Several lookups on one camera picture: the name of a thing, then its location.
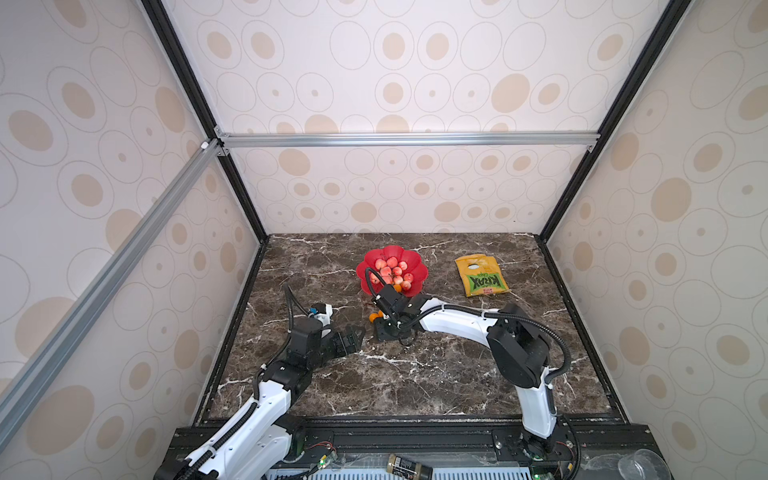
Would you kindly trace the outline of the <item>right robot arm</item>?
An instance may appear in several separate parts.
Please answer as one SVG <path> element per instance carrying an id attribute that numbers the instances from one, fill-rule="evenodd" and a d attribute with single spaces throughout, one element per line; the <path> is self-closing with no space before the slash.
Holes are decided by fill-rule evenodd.
<path id="1" fill-rule="evenodd" d="M 368 268 L 364 279 L 379 312 L 371 318 L 378 341 L 412 345 L 421 332 L 470 340 L 490 350 L 497 370 L 511 383 L 521 408 L 522 453 L 532 461 L 550 459 L 563 427 L 558 424 L 553 382 L 568 373 L 572 354 L 564 339 L 515 303 L 478 309 L 436 297 L 406 296 L 392 280 Z"/>

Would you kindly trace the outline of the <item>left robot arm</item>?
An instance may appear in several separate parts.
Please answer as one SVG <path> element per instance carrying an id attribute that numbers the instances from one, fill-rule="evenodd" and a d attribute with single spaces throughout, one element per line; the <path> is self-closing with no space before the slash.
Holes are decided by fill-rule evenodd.
<path id="1" fill-rule="evenodd" d="M 365 329 L 340 330 L 332 323 L 331 305 L 305 308 L 290 287 L 283 291 L 288 335 L 260 367 L 252 396 L 185 458 L 164 461 L 156 479 L 259 479 L 273 465 L 301 455 L 301 421 L 289 410 L 311 384 L 315 370 L 361 350 Z"/>

